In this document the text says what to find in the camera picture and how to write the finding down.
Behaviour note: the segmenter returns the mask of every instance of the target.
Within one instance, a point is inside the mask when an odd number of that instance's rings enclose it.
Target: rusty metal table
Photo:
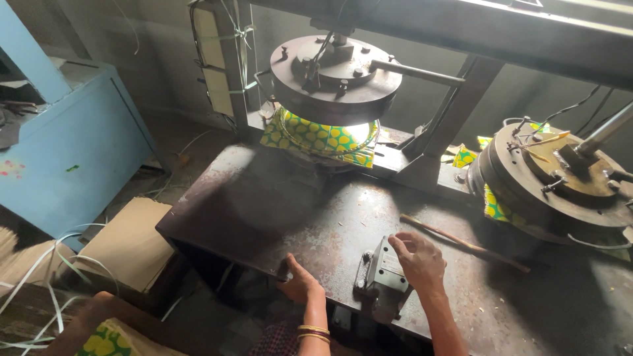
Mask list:
[[[633,342],[630,262],[543,243],[487,220],[480,207],[363,174],[339,174],[312,188],[314,177],[281,152],[227,147],[157,230],[176,247],[273,276],[292,252],[330,301],[363,312],[352,288],[361,255],[382,236],[413,229],[399,221],[401,212],[408,213],[533,267],[524,274],[429,236],[448,261],[446,292],[472,355],[616,355],[617,345]],[[430,338],[416,293],[401,314],[394,326]]]

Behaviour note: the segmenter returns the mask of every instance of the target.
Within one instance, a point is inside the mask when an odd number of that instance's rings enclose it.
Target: bangle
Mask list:
[[[321,340],[327,342],[328,345],[330,344],[330,339],[328,339],[327,337],[319,335],[319,334],[313,334],[313,333],[301,334],[301,335],[297,336],[297,340],[301,341],[301,338],[304,338],[306,336],[312,336],[312,337],[315,337],[315,338],[320,338]]]
[[[297,330],[299,331],[312,330],[312,331],[320,331],[328,335],[330,334],[330,331],[328,331],[328,329],[323,329],[322,327],[312,326],[312,325],[299,325],[299,327],[297,327]]]

